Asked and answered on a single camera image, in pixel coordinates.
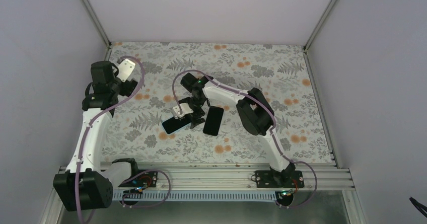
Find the black smartphone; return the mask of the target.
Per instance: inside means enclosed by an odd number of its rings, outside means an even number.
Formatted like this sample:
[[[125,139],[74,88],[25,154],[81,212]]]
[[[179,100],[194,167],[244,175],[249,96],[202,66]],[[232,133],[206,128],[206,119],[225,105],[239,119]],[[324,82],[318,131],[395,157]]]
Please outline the black smartphone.
[[[210,106],[204,123],[203,133],[210,136],[217,136],[221,126],[223,114],[223,108]]]

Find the floral patterned table mat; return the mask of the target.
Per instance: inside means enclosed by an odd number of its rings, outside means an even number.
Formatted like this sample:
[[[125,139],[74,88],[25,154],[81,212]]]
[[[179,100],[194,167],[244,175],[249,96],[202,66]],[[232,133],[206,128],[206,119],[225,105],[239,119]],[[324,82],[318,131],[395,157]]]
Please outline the floral patterned table mat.
[[[294,45],[115,42],[110,61],[133,56],[146,71],[145,85],[115,110],[101,150],[101,160],[135,158],[165,163],[267,163],[265,145],[242,126],[234,105],[224,110],[217,136],[203,126],[167,134],[176,99],[189,96],[176,75],[192,69],[196,77],[212,76],[234,88],[260,89],[273,108],[277,138],[284,154],[310,164],[330,164],[332,157],[305,64]]]

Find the black phone light-blue case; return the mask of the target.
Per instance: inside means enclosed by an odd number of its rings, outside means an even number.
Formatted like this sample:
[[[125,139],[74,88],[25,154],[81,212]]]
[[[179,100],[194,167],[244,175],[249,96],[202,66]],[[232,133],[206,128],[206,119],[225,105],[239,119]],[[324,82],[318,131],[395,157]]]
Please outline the black phone light-blue case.
[[[175,133],[176,131],[185,128],[189,124],[191,124],[191,118],[188,116],[185,116],[180,119],[171,117],[162,122],[162,127],[167,135],[171,135],[172,133]]]

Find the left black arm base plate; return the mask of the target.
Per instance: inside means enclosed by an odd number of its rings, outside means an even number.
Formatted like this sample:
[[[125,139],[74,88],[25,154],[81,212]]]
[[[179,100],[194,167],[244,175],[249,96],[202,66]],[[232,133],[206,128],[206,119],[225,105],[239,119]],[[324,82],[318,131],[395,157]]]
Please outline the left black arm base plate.
[[[130,181],[121,183],[118,187],[123,188],[154,188],[157,184],[158,171],[139,170],[136,177]]]

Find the aluminium rail frame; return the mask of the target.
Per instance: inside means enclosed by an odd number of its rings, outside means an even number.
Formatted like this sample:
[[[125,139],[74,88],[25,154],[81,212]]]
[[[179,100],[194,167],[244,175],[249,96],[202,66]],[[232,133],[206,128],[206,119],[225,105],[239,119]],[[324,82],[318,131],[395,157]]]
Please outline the aluminium rail frame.
[[[289,208],[275,203],[277,188],[258,188],[255,171],[268,164],[141,163],[158,169],[155,188],[141,208],[114,201],[84,211],[91,223],[365,223],[349,169],[334,164],[298,164],[304,187]]]

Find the black object at corner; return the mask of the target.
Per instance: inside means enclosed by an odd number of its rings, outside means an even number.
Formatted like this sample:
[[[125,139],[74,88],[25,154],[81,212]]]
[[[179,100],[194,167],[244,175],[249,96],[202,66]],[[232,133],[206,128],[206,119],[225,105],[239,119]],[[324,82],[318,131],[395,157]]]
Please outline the black object at corner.
[[[422,203],[418,202],[415,198],[410,197],[409,201],[411,204],[424,216],[427,217],[426,206]]]

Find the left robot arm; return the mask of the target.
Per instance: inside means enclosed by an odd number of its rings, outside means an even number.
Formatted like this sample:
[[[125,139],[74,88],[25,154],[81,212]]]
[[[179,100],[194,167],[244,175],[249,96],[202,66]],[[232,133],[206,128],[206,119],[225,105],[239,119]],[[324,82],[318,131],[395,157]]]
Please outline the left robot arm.
[[[124,59],[118,65],[99,61],[91,65],[92,81],[82,102],[83,123],[70,163],[62,174],[56,174],[53,186],[68,211],[107,208],[113,191],[122,182],[134,186],[140,172],[134,159],[119,159],[103,171],[102,148],[113,119],[119,96],[133,97],[141,83],[130,78],[136,63]]]

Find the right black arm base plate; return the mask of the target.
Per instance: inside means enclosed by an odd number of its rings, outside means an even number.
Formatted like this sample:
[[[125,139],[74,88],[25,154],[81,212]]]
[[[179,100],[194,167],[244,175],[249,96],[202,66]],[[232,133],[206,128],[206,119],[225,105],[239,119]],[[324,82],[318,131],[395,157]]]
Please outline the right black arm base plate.
[[[301,171],[293,171],[286,180],[274,177],[272,170],[257,170],[251,176],[257,188],[304,188],[304,177]]]

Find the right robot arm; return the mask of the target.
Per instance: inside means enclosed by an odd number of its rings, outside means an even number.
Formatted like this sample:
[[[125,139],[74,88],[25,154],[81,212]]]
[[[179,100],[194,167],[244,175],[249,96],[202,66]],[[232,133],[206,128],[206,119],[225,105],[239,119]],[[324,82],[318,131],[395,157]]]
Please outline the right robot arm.
[[[189,120],[191,128],[204,124],[209,130],[218,132],[223,109],[210,106],[209,111],[205,113],[202,109],[204,104],[216,100],[234,105],[243,128],[249,134],[259,137],[260,142],[266,147],[266,152],[270,154],[267,185],[286,187],[295,180],[295,162],[284,155],[276,136],[274,111],[260,89],[233,88],[207,74],[196,78],[192,70],[185,70],[179,76],[182,77],[180,85],[191,95],[175,100],[177,105],[173,108],[173,114],[176,120]]]

